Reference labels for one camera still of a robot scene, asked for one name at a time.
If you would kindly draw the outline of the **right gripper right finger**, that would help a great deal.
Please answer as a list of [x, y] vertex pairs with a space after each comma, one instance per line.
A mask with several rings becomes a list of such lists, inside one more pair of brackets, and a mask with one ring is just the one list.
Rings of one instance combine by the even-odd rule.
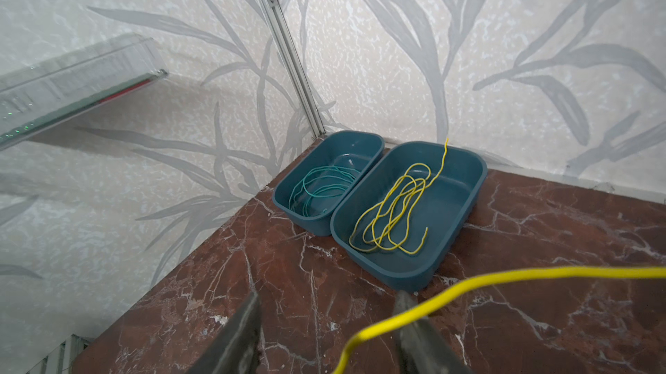
[[393, 332], [400, 373], [473, 373], [428, 317]]

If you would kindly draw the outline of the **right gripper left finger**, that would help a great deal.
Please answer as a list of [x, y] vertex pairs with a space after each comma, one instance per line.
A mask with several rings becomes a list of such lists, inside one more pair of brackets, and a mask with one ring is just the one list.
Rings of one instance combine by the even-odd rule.
[[259, 296], [250, 293], [187, 374], [255, 373], [260, 365], [261, 315]]

